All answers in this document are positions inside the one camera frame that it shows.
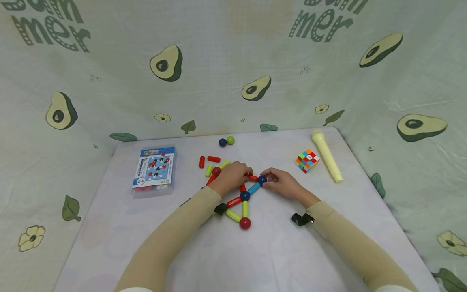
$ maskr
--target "rubik's cube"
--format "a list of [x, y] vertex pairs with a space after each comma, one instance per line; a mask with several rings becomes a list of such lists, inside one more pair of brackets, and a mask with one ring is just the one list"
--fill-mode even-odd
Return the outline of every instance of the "rubik's cube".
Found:
[[313, 151], [307, 149], [297, 157], [295, 165], [298, 166], [298, 168], [300, 168], [304, 173], [307, 173], [310, 168], [316, 166], [319, 160], [319, 157]]

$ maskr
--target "toy box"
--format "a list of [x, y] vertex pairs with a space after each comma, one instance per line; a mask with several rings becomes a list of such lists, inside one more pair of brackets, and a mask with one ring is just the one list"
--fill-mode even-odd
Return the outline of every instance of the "toy box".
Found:
[[133, 179], [135, 198], [170, 195], [175, 182], [175, 146], [143, 148]]

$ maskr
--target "beige sleeve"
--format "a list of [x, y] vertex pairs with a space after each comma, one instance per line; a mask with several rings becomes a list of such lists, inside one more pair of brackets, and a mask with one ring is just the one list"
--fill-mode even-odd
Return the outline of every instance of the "beige sleeve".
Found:
[[167, 269], [178, 252], [213, 213], [221, 197], [205, 187], [182, 204], [141, 244], [126, 267], [115, 291], [141, 287], [165, 291]]
[[385, 285], [399, 285], [418, 292], [404, 271], [373, 240], [326, 202], [319, 202], [306, 212], [313, 226], [328, 240], [345, 261], [363, 279], [371, 292]]

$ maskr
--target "avocado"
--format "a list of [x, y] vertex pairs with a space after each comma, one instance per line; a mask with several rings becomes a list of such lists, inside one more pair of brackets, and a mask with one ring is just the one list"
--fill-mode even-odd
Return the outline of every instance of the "avocado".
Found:
[[360, 67], [365, 68], [373, 66], [383, 60], [387, 55], [393, 52], [402, 43], [402, 34], [391, 34], [382, 40], [375, 42], [363, 54], [360, 60]]
[[52, 104], [45, 115], [47, 123], [55, 129], [65, 130], [71, 127], [77, 119], [78, 114], [68, 96], [61, 92], [54, 93]]
[[446, 128], [446, 121], [421, 114], [408, 114], [397, 123], [399, 135], [407, 142], [439, 135]]
[[183, 56], [180, 49], [176, 45], [171, 45], [152, 57], [149, 66], [159, 79], [176, 81], [182, 74], [182, 61]]
[[269, 86], [271, 86], [271, 76], [266, 75], [245, 85], [241, 95], [246, 100], [257, 101], [264, 96]]

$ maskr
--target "magnetic building toy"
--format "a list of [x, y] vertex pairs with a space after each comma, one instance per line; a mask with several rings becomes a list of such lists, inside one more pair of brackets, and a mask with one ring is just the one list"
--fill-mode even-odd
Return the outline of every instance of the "magnetic building toy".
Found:
[[[210, 184], [213, 180], [216, 179], [216, 177], [218, 176], [219, 174], [212, 174], [211, 178], [209, 178], [208, 180], [208, 184]], [[251, 226], [251, 220], [248, 218], [248, 212], [249, 212], [249, 208], [248, 208], [248, 201], [250, 200], [251, 198], [251, 195], [253, 195], [254, 192], [256, 192], [260, 186], [262, 186], [262, 183], [267, 181], [267, 179], [263, 176], [257, 178], [255, 176], [250, 176], [250, 175], [245, 175], [250, 181], [254, 181], [255, 183], [248, 189], [248, 191], [246, 190], [246, 187], [245, 187], [245, 184], [242, 184], [240, 186], [240, 196], [239, 197], [236, 197], [230, 201], [228, 201], [227, 203], [221, 203], [219, 204], [215, 209], [214, 209], [214, 213], [219, 215], [219, 216], [222, 216], [222, 215], [226, 215], [227, 217], [231, 218], [232, 220], [234, 220], [235, 222], [237, 222], [240, 226], [240, 228], [246, 230], [246, 229], [249, 229], [250, 226]], [[235, 213], [234, 211], [231, 210], [231, 208], [235, 205], [238, 205], [241, 203], [241, 216], [238, 215], [237, 213]]]

